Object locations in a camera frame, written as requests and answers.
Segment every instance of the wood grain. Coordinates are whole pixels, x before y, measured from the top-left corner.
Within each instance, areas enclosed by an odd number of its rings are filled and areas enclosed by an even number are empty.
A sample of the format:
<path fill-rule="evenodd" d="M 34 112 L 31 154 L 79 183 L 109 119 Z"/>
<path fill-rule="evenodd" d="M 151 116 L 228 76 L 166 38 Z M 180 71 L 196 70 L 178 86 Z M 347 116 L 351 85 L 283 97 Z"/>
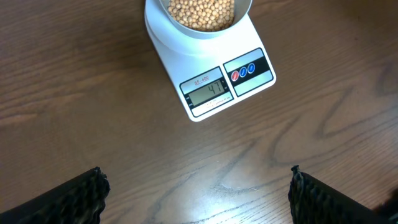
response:
<path fill-rule="evenodd" d="M 398 187 L 398 2 L 254 0 L 276 84 L 191 122 L 144 1 L 0 0 L 0 212 L 100 166 L 102 223 L 290 223 L 290 167 Z"/>

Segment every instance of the kitchen scale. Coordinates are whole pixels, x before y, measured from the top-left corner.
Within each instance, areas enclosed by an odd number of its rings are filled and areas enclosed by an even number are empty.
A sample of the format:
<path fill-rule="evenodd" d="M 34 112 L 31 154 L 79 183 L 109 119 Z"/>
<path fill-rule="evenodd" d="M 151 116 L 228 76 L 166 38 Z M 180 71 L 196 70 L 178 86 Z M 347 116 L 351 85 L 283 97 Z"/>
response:
<path fill-rule="evenodd" d="M 250 4 L 230 28 L 205 33 L 173 21 L 159 0 L 146 0 L 149 36 L 192 121 L 208 118 L 276 81 L 247 15 Z"/>

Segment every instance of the wooden table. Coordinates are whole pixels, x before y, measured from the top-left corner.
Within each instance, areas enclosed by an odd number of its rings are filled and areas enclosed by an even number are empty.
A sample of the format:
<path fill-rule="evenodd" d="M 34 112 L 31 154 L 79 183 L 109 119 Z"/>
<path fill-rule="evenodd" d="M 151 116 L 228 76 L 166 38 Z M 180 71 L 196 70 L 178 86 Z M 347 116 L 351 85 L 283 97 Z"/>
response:
<path fill-rule="evenodd" d="M 290 168 L 398 187 L 398 2 L 254 0 L 276 84 L 191 122 L 144 1 L 0 0 L 0 212 L 100 166 L 102 223 L 290 223 Z"/>

